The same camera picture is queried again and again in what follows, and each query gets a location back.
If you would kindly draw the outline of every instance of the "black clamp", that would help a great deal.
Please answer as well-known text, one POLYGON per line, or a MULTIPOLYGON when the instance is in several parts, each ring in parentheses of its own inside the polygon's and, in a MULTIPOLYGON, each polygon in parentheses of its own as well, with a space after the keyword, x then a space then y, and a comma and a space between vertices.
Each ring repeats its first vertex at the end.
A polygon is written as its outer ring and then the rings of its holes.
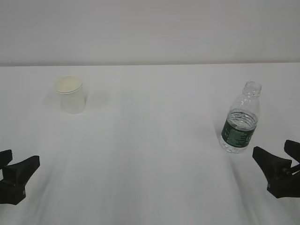
POLYGON ((8 165, 13 160, 11 150, 0 152, 0 204, 17 205, 26 197, 25 185, 39 168, 39 156, 32 156, 20 163, 8 165))
MULTIPOLYGON (((300 163, 300 143, 285 142, 285 152, 300 163)), ((267 190, 276 198, 300 197, 300 164, 291 167, 292 161, 272 155, 255 147, 252 157, 260 166, 267 181, 267 190)))

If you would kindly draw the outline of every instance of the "table surface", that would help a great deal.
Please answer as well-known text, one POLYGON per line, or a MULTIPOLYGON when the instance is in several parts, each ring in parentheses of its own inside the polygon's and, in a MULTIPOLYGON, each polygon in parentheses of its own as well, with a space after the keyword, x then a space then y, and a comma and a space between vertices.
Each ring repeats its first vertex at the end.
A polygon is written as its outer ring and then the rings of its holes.
POLYGON ((300 200, 276 199, 252 159, 300 141, 300 63, 0 67, 0 143, 41 167, 4 225, 296 225, 300 200), (83 79, 83 113, 60 110, 54 82, 83 79), (262 84, 249 148, 218 144, 248 80, 262 84))

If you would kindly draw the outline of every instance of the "plastic water bottle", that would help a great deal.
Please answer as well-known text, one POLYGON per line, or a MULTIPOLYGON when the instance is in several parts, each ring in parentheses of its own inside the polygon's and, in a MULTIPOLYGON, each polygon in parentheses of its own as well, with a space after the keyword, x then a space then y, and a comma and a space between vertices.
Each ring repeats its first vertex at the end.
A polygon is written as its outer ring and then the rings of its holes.
POLYGON ((247 148, 257 126, 260 113, 259 95, 262 86, 248 81, 243 93, 230 107, 219 142, 230 153, 240 153, 247 148))

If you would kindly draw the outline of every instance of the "green bottle label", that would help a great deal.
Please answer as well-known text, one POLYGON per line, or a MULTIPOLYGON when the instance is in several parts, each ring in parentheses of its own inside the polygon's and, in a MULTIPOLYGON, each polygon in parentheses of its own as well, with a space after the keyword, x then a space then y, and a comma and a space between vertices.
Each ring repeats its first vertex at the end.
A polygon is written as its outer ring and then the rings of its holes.
POLYGON ((244 148, 244 147, 248 146, 248 144, 251 140, 252 134, 254 133, 254 130, 255 130, 255 128, 253 130, 248 130, 248 131, 235 129, 226 120, 226 123, 223 127, 221 135, 222 135, 223 140, 227 144, 229 144, 233 147, 236 147, 236 148, 244 148))

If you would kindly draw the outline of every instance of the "white wall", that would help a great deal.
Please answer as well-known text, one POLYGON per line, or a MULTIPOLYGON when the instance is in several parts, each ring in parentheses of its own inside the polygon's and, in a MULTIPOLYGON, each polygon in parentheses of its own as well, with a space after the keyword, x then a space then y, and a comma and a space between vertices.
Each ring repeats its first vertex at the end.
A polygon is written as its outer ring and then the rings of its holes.
POLYGON ((300 61, 300 0, 1 0, 0 65, 300 61))

